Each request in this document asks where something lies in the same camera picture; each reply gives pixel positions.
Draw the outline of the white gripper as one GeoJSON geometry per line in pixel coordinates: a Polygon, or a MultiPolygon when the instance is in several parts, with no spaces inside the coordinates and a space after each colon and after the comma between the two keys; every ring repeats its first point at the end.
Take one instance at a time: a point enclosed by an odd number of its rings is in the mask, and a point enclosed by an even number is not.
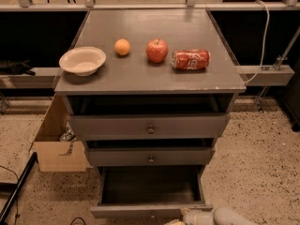
{"type": "Polygon", "coordinates": [[[215,225],[211,212],[201,210],[181,209],[181,217],[173,219],[164,225],[215,225]]]}

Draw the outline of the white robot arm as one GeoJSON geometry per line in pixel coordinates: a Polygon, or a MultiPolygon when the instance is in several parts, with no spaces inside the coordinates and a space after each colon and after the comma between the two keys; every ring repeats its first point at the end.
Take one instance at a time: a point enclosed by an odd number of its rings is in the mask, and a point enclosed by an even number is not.
{"type": "Polygon", "coordinates": [[[210,212],[190,210],[182,219],[174,219],[164,225],[258,225],[229,207],[219,207],[210,212]]]}

